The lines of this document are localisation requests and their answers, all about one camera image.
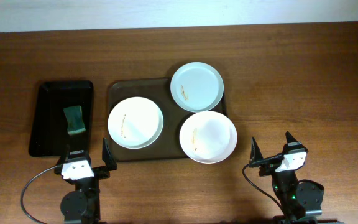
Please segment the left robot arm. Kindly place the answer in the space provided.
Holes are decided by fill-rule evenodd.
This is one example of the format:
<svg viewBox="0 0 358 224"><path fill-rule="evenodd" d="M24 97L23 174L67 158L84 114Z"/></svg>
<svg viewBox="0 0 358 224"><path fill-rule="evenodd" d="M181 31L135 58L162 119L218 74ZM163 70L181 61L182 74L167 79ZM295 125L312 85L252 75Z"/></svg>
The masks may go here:
<svg viewBox="0 0 358 224"><path fill-rule="evenodd" d="M71 137L55 173L75 186L61 201L60 210L66 224L101 223L99 181L110 178L110 172L117 169L108 142L103 139L103 166L92 167L89 154L89 139Z"/></svg>

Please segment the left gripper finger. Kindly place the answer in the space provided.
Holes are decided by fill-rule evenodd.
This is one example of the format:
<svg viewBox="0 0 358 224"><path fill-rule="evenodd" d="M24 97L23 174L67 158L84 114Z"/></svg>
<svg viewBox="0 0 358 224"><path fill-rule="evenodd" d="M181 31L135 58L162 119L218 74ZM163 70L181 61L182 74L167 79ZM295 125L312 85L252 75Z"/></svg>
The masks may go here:
<svg viewBox="0 0 358 224"><path fill-rule="evenodd" d="M106 138L103 139L102 160L104 161L107 170L117 169L116 161L114 160L111 151L109 150L108 141Z"/></svg>
<svg viewBox="0 0 358 224"><path fill-rule="evenodd" d="M70 154L70 145L66 144L63 150L61 151L61 155L56 163L57 166L64 164L67 160L68 155Z"/></svg>

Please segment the white plate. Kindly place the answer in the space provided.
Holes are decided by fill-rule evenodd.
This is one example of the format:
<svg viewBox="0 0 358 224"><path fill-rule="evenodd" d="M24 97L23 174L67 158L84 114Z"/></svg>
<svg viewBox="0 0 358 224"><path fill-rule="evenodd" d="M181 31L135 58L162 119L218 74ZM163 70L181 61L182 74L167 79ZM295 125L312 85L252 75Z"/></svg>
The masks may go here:
<svg viewBox="0 0 358 224"><path fill-rule="evenodd" d="M163 130L164 118L160 107L144 97L120 101L108 117L111 139L126 149L142 149L155 142Z"/></svg>
<svg viewBox="0 0 358 224"><path fill-rule="evenodd" d="M214 164L234 152L237 130L227 116L204 111L186 119L180 128L179 142L190 159L202 164Z"/></svg>

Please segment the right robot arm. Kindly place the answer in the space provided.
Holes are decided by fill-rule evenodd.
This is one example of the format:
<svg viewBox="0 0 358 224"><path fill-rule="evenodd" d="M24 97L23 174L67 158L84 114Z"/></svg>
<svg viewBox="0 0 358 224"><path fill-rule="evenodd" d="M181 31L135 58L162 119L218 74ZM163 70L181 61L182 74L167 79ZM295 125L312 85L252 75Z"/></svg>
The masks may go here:
<svg viewBox="0 0 358 224"><path fill-rule="evenodd" d="M304 166L308 149L297 141L289 132L285 133L287 143L283 151L271 157L263 157L256 140L252 138L250 161L245 168L259 168L261 177L272 178L270 194L260 189L252 181L250 185L271 198L282 211L282 216L275 216L274 223L317 223L317 216L322 214L324 187L312 180L299 180L296 171Z"/></svg>

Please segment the green yellow sponge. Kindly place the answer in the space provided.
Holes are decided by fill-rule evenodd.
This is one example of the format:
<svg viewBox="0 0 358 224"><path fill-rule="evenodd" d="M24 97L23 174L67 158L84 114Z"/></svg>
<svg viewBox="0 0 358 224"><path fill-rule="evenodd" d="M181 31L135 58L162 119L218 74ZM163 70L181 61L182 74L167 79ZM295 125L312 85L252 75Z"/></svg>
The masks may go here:
<svg viewBox="0 0 358 224"><path fill-rule="evenodd" d="M82 107L80 105L70 106L63 109L67 120L67 133L74 136L86 131L83 122Z"/></svg>

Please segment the pale blue plate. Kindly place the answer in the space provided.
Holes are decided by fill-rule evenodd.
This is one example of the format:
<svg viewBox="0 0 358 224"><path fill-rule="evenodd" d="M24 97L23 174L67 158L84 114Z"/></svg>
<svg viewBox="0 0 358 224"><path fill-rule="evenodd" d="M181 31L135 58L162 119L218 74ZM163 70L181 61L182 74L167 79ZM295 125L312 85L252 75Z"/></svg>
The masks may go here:
<svg viewBox="0 0 358 224"><path fill-rule="evenodd" d="M191 62L173 74L170 92L175 103L184 110L193 113L209 111L222 100L224 82L214 67Z"/></svg>

